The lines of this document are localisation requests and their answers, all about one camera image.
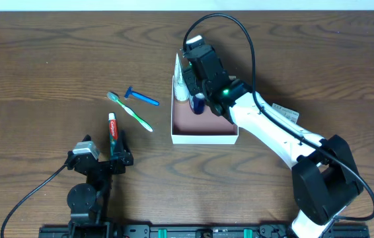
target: box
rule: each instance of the box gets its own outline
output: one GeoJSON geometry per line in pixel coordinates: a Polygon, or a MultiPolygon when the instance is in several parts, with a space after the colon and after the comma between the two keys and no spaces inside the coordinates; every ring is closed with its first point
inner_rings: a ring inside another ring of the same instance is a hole
{"type": "MultiPolygon", "coordinates": [[[[175,72],[181,64],[176,57],[175,72]]],[[[171,138],[174,144],[225,144],[233,145],[239,137],[239,128],[222,116],[216,116],[206,106],[204,113],[196,115],[190,108],[188,100],[179,102],[174,96],[172,76],[171,100],[171,138]]]]}

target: wooden tabletop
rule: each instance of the wooden tabletop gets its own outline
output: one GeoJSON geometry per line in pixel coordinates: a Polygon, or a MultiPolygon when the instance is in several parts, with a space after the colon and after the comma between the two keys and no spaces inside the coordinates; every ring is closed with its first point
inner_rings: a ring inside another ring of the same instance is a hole
{"type": "MultiPolygon", "coordinates": [[[[114,178],[109,215],[168,223],[292,221],[298,212],[291,171],[244,130],[235,145],[173,145],[171,77],[184,33],[203,12],[0,13],[0,227],[12,207],[56,171],[90,134],[109,155],[108,113],[127,132],[135,164],[114,178]],[[126,104],[108,91],[157,99],[126,104]]],[[[374,190],[374,12],[232,12],[256,50],[257,90],[300,113],[298,124],[349,143],[374,190]]],[[[231,75],[250,82],[241,30],[209,19],[192,33],[213,44],[231,75]]],[[[69,190],[85,181],[64,170],[10,219],[6,237],[37,237],[66,224],[69,190]]],[[[372,210],[366,192],[344,214],[372,210]]],[[[367,222],[374,237],[374,220],[367,222]]]]}

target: green strip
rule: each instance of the green strip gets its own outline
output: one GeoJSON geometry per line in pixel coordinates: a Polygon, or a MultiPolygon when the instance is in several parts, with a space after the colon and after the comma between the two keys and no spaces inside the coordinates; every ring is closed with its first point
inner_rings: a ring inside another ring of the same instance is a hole
{"type": "Polygon", "coordinates": [[[244,229],[244,238],[253,238],[253,230],[244,229]]]}
{"type": "Polygon", "coordinates": [[[167,238],[167,230],[166,229],[159,229],[158,230],[158,238],[167,238]]]}

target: toothbrush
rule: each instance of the toothbrush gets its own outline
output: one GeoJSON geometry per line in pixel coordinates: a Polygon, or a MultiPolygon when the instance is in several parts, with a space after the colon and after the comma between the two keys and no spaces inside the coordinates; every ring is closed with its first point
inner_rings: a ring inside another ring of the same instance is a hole
{"type": "Polygon", "coordinates": [[[145,122],[143,119],[141,119],[136,113],[134,113],[134,111],[129,108],[128,106],[124,105],[121,101],[120,101],[120,97],[114,93],[114,92],[108,92],[107,94],[108,98],[112,101],[112,102],[117,102],[119,105],[122,106],[122,108],[132,117],[134,117],[138,122],[140,122],[140,124],[146,128],[146,130],[152,132],[153,129],[152,127],[147,123],[145,122]]]}

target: black cable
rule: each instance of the black cable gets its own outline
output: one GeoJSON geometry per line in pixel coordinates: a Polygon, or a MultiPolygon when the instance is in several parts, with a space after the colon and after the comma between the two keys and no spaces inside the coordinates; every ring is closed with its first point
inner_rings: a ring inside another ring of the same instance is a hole
{"type": "Polygon", "coordinates": [[[9,214],[7,215],[7,218],[5,218],[5,221],[3,221],[2,223],[2,228],[1,228],[1,238],[4,238],[5,236],[5,227],[7,226],[7,223],[8,223],[8,220],[9,218],[11,218],[11,216],[14,214],[15,210],[17,210],[17,208],[19,206],[21,206],[21,204],[23,202],[25,202],[29,197],[31,197],[35,192],[39,191],[43,186],[45,186],[48,182],[50,182],[57,174],[59,174],[67,165],[62,165],[61,168],[59,168],[52,176],[50,176],[48,179],[46,179],[41,185],[37,186],[37,188],[35,188],[33,191],[31,191],[30,193],[28,193],[23,199],[21,199],[21,201],[19,203],[17,203],[15,205],[15,207],[9,212],[9,214]]]}
{"type": "Polygon", "coordinates": [[[374,218],[374,193],[373,193],[372,189],[369,187],[369,185],[365,182],[365,180],[363,178],[361,178],[357,173],[355,173],[351,168],[349,168],[347,165],[345,165],[343,162],[339,161],[335,156],[331,155],[327,151],[321,149],[319,146],[317,146],[317,145],[311,143],[310,141],[306,140],[303,136],[297,135],[294,131],[290,130],[288,127],[284,126],[283,124],[278,122],[276,119],[272,118],[268,114],[268,112],[266,112],[265,108],[258,103],[258,99],[256,97],[256,60],[255,60],[255,57],[254,57],[254,47],[253,47],[252,39],[250,38],[246,28],[243,26],[243,24],[241,24],[241,22],[239,22],[234,17],[223,14],[223,13],[212,13],[212,14],[209,14],[209,15],[206,15],[206,16],[200,18],[187,30],[187,33],[186,33],[186,35],[183,39],[183,42],[182,42],[182,49],[184,50],[184,52],[186,51],[186,41],[187,41],[187,37],[188,37],[189,33],[193,30],[194,27],[196,27],[203,20],[206,20],[206,19],[211,18],[211,17],[224,17],[226,19],[232,20],[233,22],[235,22],[241,28],[241,30],[246,35],[247,41],[250,44],[250,51],[251,51],[251,54],[252,54],[252,88],[253,88],[252,94],[253,94],[253,100],[254,100],[254,103],[256,104],[256,106],[258,107],[259,111],[261,113],[263,113],[263,115],[265,115],[272,123],[274,123],[276,126],[283,129],[285,132],[287,132],[288,134],[293,136],[295,139],[298,139],[301,143],[304,143],[305,145],[308,145],[309,147],[311,147],[311,148],[315,149],[316,151],[322,153],[328,159],[336,162],[341,167],[343,167],[343,168],[347,169],[349,172],[351,172],[351,174],[360,183],[362,183],[363,187],[366,189],[367,193],[370,195],[370,197],[372,199],[372,203],[373,203],[373,211],[372,211],[371,215],[363,217],[363,218],[336,216],[336,219],[344,219],[344,220],[350,220],[350,221],[369,221],[369,220],[373,219],[374,218]]]}

